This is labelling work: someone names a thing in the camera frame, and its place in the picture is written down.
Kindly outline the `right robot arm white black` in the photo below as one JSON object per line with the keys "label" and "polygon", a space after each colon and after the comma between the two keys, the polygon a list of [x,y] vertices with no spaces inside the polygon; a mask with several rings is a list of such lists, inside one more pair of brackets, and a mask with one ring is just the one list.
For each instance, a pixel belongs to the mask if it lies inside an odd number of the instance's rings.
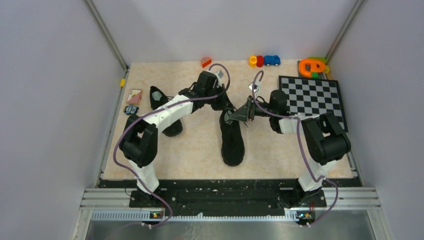
{"label": "right robot arm white black", "polygon": [[255,117],[269,119],[271,129],[278,134],[296,134],[298,143],[304,136],[311,161],[306,160],[307,170],[296,179],[292,191],[284,200],[307,206],[323,185],[331,168],[351,150],[345,130],[332,112],[321,115],[290,115],[289,97],[282,90],[273,90],[268,102],[259,102],[253,96],[244,106],[232,113],[232,121],[248,122]]}

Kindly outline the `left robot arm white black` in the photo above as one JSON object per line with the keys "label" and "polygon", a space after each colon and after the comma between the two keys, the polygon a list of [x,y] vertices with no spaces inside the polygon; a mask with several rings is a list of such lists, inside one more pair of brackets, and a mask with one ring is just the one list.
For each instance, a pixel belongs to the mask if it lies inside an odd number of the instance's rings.
{"label": "left robot arm white black", "polygon": [[182,117],[205,105],[214,110],[222,107],[224,94],[229,88],[222,82],[224,75],[221,70],[202,71],[192,87],[184,88],[167,103],[142,116],[132,114],[128,117],[113,152],[121,151],[129,161],[130,171],[139,181],[137,187],[142,191],[141,200],[147,206],[156,206],[161,198],[156,190],[159,181],[153,165],[158,153],[159,135]]}

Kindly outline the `black shoe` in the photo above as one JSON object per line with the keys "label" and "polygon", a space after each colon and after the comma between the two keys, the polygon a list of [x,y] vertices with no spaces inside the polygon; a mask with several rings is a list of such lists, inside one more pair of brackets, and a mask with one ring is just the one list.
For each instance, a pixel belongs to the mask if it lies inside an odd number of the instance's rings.
{"label": "black shoe", "polygon": [[245,144],[240,122],[230,119],[233,112],[232,109],[225,109],[219,118],[222,140],[221,156],[223,162],[230,167],[240,165],[245,156]]}
{"label": "black shoe", "polygon": [[[158,87],[151,86],[149,90],[149,101],[152,110],[156,110],[162,105],[168,103],[170,98],[165,95]],[[175,121],[169,127],[165,128],[162,133],[167,137],[176,137],[183,131],[183,125],[180,120]]]}

